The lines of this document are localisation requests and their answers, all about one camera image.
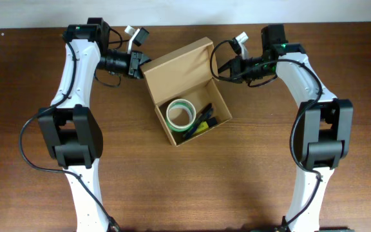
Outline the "green tape roll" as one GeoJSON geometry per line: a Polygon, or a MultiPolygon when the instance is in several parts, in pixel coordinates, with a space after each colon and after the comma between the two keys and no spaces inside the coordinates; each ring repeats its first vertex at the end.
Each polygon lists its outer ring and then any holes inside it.
{"type": "Polygon", "coordinates": [[[183,132],[188,130],[196,120],[196,112],[185,106],[166,110],[166,124],[172,131],[183,132]]]}

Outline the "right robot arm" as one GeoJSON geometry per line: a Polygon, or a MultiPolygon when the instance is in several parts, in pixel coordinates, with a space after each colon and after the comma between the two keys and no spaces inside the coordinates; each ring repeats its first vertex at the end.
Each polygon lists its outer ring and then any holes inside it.
{"type": "Polygon", "coordinates": [[[247,83],[281,79],[298,106],[289,138],[296,165],[290,207],[275,231],[321,231],[319,216],[328,182],[349,151],[354,108],[321,82],[300,43],[286,39],[283,24],[261,30],[262,55],[249,57],[245,32],[227,40],[236,57],[211,73],[219,81],[247,83]]]}

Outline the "black cap white marker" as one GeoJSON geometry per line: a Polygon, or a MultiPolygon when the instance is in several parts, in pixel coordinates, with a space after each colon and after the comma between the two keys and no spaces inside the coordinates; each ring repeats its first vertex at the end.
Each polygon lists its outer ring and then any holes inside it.
{"type": "Polygon", "coordinates": [[[200,114],[198,115],[198,117],[196,118],[195,120],[195,123],[196,121],[204,121],[205,118],[211,114],[213,110],[213,105],[211,103],[209,103],[201,112],[200,114]]]}

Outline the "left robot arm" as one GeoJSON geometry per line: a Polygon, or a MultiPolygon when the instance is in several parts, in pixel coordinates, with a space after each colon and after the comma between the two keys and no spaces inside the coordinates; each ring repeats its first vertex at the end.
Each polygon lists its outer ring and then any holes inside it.
{"type": "Polygon", "coordinates": [[[142,79],[141,67],[150,59],[132,49],[147,39],[145,28],[126,27],[130,39],[125,52],[109,48],[113,31],[101,17],[67,27],[63,33],[66,61],[60,85],[50,107],[40,109],[37,117],[48,153],[57,161],[58,172],[68,179],[77,231],[120,229],[102,204],[98,169],[103,136],[90,110],[91,89],[97,70],[142,79]]]}

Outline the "blue clear ballpoint pen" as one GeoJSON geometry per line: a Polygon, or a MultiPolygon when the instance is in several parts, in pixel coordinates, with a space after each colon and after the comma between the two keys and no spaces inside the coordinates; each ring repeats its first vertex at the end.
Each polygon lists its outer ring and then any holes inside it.
{"type": "Polygon", "coordinates": [[[198,129],[198,127],[203,123],[203,121],[196,121],[196,123],[183,134],[183,138],[188,140],[192,137],[193,133],[198,129]]]}

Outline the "cream masking tape roll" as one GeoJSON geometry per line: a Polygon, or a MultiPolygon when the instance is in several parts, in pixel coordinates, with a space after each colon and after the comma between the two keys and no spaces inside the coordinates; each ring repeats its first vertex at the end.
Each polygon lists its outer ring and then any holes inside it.
{"type": "Polygon", "coordinates": [[[166,124],[172,131],[188,130],[196,120],[195,106],[186,99],[175,99],[166,109],[166,124]]]}

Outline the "dark grey ballpoint pen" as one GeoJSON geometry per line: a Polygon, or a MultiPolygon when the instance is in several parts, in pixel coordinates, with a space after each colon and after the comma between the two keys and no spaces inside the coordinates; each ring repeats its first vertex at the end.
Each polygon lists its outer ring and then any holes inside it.
{"type": "Polygon", "coordinates": [[[210,110],[207,110],[205,113],[203,113],[196,120],[195,125],[184,134],[184,138],[186,139],[190,138],[193,135],[193,133],[198,129],[199,125],[201,125],[201,123],[207,120],[213,114],[213,112],[214,112],[214,109],[211,108],[210,110]]]}

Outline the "cardboard box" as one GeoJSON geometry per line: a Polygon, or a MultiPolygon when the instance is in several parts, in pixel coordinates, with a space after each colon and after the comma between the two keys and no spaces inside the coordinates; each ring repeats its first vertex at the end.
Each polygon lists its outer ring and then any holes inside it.
{"type": "Polygon", "coordinates": [[[216,58],[211,55],[213,49],[212,40],[204,37],[141,66],[155,112],[173,146],[188,141],[167,125],[167,108],[176,99],[191,102],[197,113],[212,104],[217,120],[214,127],[232,119],[212,76],[218,73],[216,58]]]}

